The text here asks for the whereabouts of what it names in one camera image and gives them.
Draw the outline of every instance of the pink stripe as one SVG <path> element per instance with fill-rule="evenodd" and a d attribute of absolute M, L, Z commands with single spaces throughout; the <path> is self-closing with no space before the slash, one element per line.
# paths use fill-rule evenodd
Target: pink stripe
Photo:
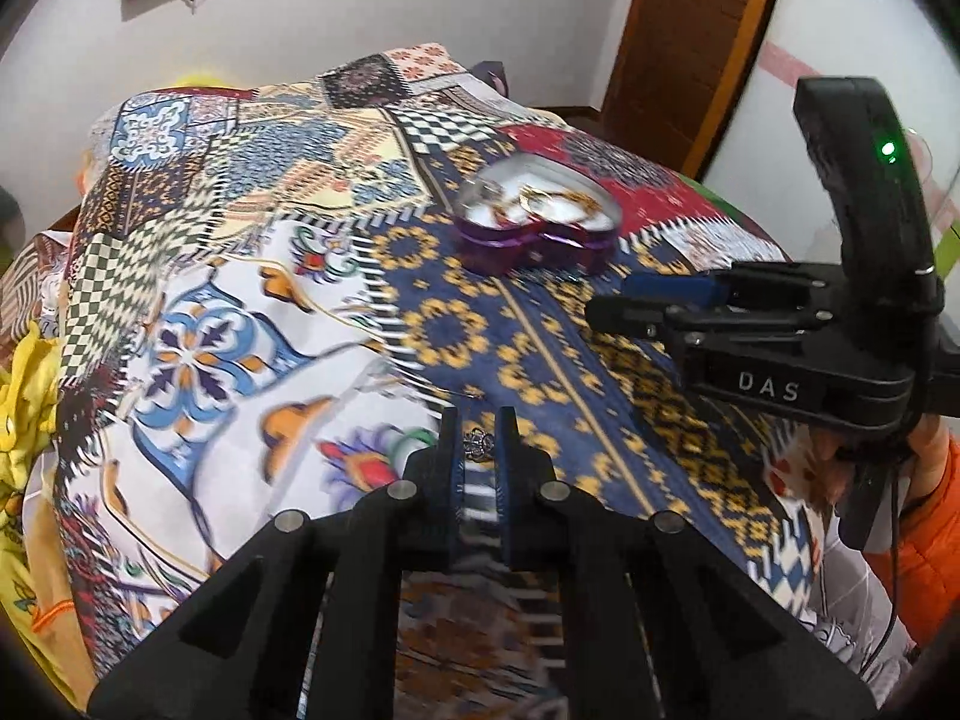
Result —
<path fill-rule="evenodd" d="M 791 89 L 797 88 L 797 81 L 803 76 L 819 76 L 819 73 L 808 64 L 769 40 L 763 41 L 763 45 L 760 46 L 757 66 L 775 79 L 784 81 Z"/>

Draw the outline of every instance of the orange jacket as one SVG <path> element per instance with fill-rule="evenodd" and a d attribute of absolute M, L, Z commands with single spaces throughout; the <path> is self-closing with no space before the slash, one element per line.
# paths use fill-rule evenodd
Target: orange jacket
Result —
<path fill-rule="evenodd" d="M 889 593 L 890 553 L 865 557 Z M 899 617 L 923 647 L 960 597 L 960 445 L 953 438 L 933 495 L 901 519 L 898 560 Z"/>

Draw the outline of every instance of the door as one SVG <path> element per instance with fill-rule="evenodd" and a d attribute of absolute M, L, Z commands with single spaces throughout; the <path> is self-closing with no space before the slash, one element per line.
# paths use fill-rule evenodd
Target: door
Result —
<path fill-rule="evenodd" d="M 697 177 L 752 66 L 773 0 L 634 0 L 601 114 L 628 151 Z"/>

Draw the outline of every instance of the purple object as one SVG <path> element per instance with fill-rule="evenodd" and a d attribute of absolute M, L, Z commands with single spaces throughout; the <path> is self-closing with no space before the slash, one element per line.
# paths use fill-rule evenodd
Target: purple object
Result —
<path fill-rule="evenodd" d="M 518 187 L 525 181 L 588 194 L 601 211 L 594 212 L 589 223 L 565 223 L 527 213 L 507 218 L 500 210 L 506 204 L 504 196 L 518 192 L 515 189 L 511 193 L 507 187 Z M 484 204 L 499 206 L 497 226 L 469 218 Z M 534 154 L 519 154 L 482 170 L 464 184 L 453 212 L 460 261 L 468 271 L 482 275 L 521 269 L 598 274 L 616 253 L 622 218 L 620 207 L 602 186 L 576 170 Z M 486 215 L 497 217 L 493 212 Z"/>

